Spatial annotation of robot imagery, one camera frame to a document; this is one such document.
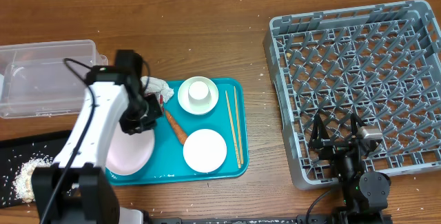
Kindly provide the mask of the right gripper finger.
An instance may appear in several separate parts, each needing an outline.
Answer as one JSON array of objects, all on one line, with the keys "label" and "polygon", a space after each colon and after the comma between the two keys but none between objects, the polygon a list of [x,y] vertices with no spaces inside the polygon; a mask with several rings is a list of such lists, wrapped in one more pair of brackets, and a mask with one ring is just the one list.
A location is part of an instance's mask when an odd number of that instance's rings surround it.
[{"label": "right gripper finger", "polygon": [[366,126],[366,123],[355,113],[351,113],[351,134],[356,135],[358,133],[358,128]]},{"label": "right gripper finger", "polygon": [[314,126],[311,133],[311,141],[317,141],[321,139],[329,140],[330,137],[327,133],[325,124],[322,122],[322,119],[319,114],[314,115]]}]

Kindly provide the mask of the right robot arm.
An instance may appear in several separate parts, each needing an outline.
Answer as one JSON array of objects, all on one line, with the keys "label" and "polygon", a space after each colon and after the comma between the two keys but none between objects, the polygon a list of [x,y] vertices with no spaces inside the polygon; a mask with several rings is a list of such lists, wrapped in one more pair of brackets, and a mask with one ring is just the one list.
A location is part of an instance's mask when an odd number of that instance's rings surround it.
[{"label": "right robot arm", "polygon": [[[388,207],[391,179],[382,172],[366,171],[362,158],[374,151],[382,141],[382,132],[367,125],[355,113],[351,114],[351,134],[343,141],[332,139],[319,114],[308,143],[320,160],[327,160],[338,179],[338,184],[321,194],[305,215],[306,223],[391,223],[391,217],[382,214]],[[335,190],[342,190],[342,207],[323,220],[311,217],[314,206]]]}]

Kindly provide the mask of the white tissue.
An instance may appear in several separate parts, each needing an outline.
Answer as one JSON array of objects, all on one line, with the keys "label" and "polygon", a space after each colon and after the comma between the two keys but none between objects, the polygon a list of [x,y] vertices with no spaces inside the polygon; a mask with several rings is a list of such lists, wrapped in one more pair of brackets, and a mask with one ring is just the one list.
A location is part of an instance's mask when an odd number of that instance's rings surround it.
[{"label": "white tissue", "polygon": [[146,86],[144,95],[155,94],[158,100],[162,99],[164,103],[167,103],[174,96],[174,90],[162,79],[143,76],[141,77],[141,83]]}]

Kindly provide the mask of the rice and peanut pile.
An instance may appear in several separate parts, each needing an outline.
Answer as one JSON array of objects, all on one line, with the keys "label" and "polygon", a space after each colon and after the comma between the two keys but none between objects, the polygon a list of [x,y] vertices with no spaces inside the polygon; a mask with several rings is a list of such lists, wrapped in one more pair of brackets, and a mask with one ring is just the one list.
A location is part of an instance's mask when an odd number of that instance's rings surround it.
[{"label": "rice and peanut pile", "polygon": [[21,200],[24,203],[31,203],[34,201],[34,192],[32,189],[32,173],[37,167],[50,167],[51,160],[47,158],[32,158],[22,164],[20,167],[13,186],[15,190],[16,200]]}]

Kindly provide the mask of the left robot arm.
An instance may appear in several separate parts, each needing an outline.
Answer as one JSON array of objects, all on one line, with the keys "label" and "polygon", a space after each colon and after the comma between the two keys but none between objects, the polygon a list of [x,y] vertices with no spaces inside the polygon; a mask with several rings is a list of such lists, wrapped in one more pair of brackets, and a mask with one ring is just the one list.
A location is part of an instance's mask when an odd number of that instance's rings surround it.
[{"label": "left robot arm", "polygon": [[142,134],[163,115],[157,98],[145,95],[147,66],[135,51],[118,50],[114,65],[92,66],[79,78],[86,89],[74,128],[51,166],[32,173],[40,223],[150,223],[147,211],[119,205],[105,176],[115,129]]}]

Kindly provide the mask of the large white plate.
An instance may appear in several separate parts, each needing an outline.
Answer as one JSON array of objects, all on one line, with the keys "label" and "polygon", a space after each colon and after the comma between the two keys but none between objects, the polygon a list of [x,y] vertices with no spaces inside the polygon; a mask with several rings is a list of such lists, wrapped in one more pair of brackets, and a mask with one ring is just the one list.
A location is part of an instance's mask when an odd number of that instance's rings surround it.
[{"label": "large white plate", "polygon": [[117,125],[107,153],[106,168],[114,174],[127,176],[138,172],[149,161],[154,151],[153,130],[126,134]]}]

